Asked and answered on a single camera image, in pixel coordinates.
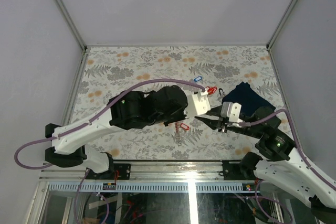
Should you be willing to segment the red key tag with key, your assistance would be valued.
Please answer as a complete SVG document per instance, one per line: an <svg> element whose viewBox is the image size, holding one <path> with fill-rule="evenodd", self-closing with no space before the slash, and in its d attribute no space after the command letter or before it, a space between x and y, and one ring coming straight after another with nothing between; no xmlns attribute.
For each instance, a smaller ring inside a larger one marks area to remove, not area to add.
<svg viewBox="0 0 336 224"><path fill-rule="evenodd" d="M184 131L188 131L190 129L190 127L186 125L185 123L179 123L178 127L183 129Z"/></svg>

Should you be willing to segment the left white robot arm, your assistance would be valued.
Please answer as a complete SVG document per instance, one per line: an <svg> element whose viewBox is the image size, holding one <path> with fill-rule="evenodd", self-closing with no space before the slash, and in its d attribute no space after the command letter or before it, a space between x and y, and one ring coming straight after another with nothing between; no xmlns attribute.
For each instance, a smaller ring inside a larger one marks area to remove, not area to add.
<svg viewBox="0 0 336 224"><path fill-rule="evenodd" d="M47 125L46 131L54 139L45 150L45 160L62 168L83 165L109 179L115 172L112 155L97 151L89 146L90 142L112 133L181 121L186 118L184 110L188 105L186 94L176 85L159 91L130 91L110 102L112 107L102 108L73 124Z"/></svg>

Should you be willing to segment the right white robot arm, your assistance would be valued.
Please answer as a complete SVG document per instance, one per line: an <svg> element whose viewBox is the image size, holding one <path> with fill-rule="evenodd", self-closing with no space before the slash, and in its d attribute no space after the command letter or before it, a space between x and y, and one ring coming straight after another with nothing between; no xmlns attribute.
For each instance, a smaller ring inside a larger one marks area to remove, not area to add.
<svg viewBox="0 0 336 224"><path fill-rule="evenodd" d="M307 157L295 136L278 128L281 120L274 109L263 106L246 116L240 108L238 103L225 102L207 112L217 116L216 120L197 119L213 130L256 138L258 153L244 156L239 163L240 175L274 184L310 208L321 222L335 223L335 180Z"/></svg>

